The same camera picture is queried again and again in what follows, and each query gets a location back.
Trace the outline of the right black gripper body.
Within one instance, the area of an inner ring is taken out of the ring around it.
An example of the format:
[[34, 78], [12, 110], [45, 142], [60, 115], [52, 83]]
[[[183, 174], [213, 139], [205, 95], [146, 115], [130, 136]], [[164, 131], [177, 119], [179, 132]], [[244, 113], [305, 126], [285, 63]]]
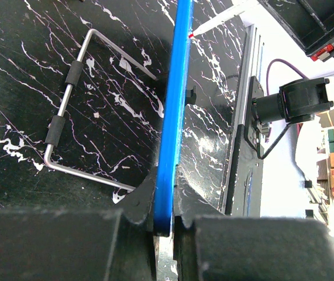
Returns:
[[260, 1], [313, 61], [334, 59], [334, 0]]

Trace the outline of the red whiteboard marker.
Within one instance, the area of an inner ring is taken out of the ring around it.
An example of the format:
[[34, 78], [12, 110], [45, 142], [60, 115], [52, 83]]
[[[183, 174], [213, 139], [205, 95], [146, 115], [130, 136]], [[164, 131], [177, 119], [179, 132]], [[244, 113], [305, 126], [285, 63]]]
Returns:
[[197, 27], [188, 35], [188, 38], [191, 39], [193, 37], [197, 37], [198, 35], [204, 34], [216, 28], [217, 26], [224, 24], [225, 22], [234, 18], [235, 16], [239, 16], [243, 12], [246, 12], [254, 8], [258, 4], [259, 1], [240, 1], [239, 3], [234, 4], [230, 8], [225, 9], [223, 12], [217, 14], [210, 20], [201, 24], [199, 27]]

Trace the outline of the white blue-framed whiteboard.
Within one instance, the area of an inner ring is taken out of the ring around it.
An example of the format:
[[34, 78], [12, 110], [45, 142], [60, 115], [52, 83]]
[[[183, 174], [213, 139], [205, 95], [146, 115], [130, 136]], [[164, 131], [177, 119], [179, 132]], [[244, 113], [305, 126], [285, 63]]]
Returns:
[[194, 2], [178, 1], [163, 127], [154, 192], [153, 231], [167, 237], [171, 231], [175, 169], [180, 157]]

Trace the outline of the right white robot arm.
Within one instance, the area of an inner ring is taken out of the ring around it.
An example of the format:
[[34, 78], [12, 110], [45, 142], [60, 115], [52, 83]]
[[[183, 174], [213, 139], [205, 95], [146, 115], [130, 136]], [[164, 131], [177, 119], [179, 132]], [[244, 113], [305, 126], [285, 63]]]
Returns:
[[[334, 1], [260, 1], [312, 61], [334, 58]], [[255, 120], [266, 124], [310, 121], [334, 109], [334, 77], [302, 78], [278, 93], [252, 101]]]

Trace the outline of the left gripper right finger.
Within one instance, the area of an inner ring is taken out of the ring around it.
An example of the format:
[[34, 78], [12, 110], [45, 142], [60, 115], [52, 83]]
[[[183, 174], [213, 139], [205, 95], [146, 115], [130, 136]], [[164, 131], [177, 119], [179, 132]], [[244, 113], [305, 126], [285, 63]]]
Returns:
[[179, 280], [334, 280], [334, 238], [317, 220], [224, 215], [181, 174], [174, 215]]

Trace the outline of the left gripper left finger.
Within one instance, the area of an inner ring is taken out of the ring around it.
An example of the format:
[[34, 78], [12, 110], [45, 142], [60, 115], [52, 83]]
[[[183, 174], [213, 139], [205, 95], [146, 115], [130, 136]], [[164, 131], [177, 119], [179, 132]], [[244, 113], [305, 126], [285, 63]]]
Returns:
[[0, 210], [0, 280], [156, 280], [156, 173], [109, 208]]

